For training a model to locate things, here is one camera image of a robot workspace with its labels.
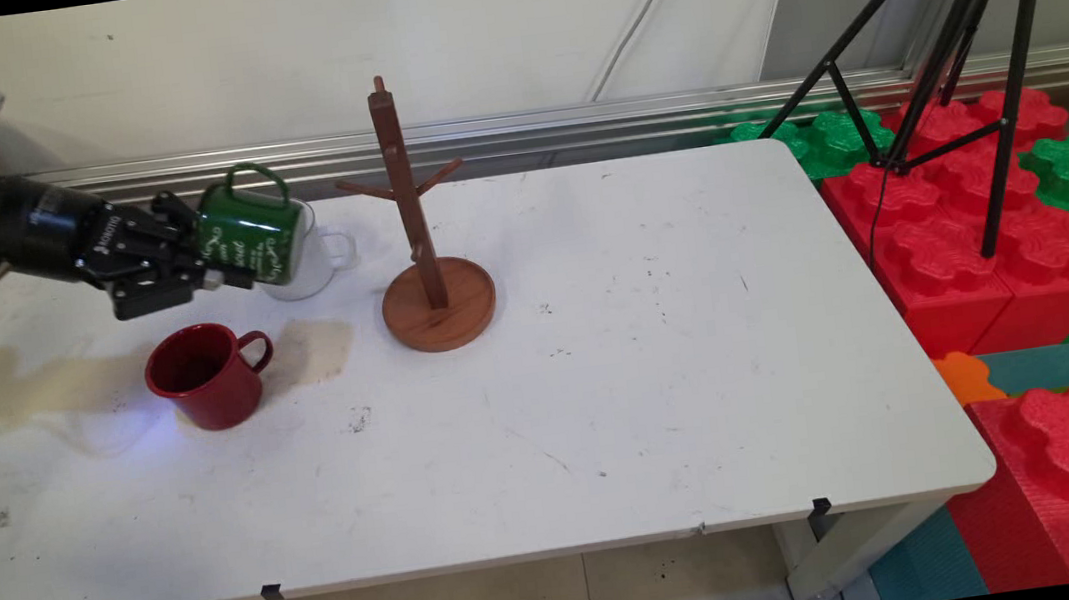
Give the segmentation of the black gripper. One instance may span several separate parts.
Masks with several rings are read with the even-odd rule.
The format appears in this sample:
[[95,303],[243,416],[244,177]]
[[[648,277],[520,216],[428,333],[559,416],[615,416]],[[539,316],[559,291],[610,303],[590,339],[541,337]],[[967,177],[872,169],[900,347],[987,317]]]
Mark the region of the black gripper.
[[[199,214],[172,191],[155,193],[146,239],[174,245],[196,242]],[[106,284],[115,319],[158,314],[193,301],[197,291],[252,288],[255,272],[192,261],[156,268],[156,260],[127,251],[127,224],[139,213],[94,194],[0,179],[0,266],[57,281]]]

